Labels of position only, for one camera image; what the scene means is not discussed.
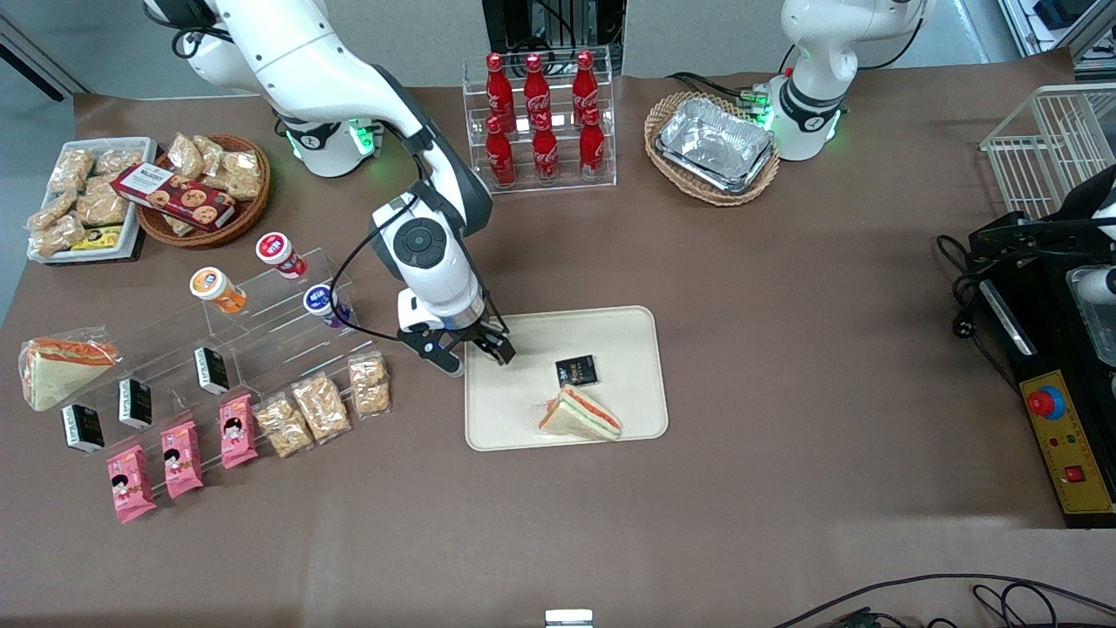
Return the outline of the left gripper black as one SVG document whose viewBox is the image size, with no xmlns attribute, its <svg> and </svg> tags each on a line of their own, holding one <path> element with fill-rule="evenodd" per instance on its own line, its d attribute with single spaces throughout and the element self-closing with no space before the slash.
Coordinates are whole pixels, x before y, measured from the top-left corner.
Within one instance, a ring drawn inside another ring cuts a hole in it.
<svg viewBox="0 0 1116 628">
<path fill-rule="evenodd" d="M 1002 215 L 972 232 L 968 263 L 994 263 L 1017 253 L 1020 243 L 1029 257 L 1105 261 L 1113 255 L 1113 215 L 1037 220 Z"/>
</svg>

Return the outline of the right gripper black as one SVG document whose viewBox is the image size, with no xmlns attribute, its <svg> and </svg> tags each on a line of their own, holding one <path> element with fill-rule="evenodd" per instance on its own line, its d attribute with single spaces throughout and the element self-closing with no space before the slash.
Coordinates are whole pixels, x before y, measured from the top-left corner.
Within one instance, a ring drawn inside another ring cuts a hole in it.
<svg viewBox="0 0 1116 628">
<path fill-rule="evenodd" d="M 490 329 L 489 317 L 479 317 L 462 329 L 444 329 L 427 322 L 401 327 L 400 341 L 415 352 L 449 352 L 456 345 L 473 342 L 487 352 L 498 365 L 509 365 L 514 360 L 514 347 L 510 339 Z"/>
</svg>

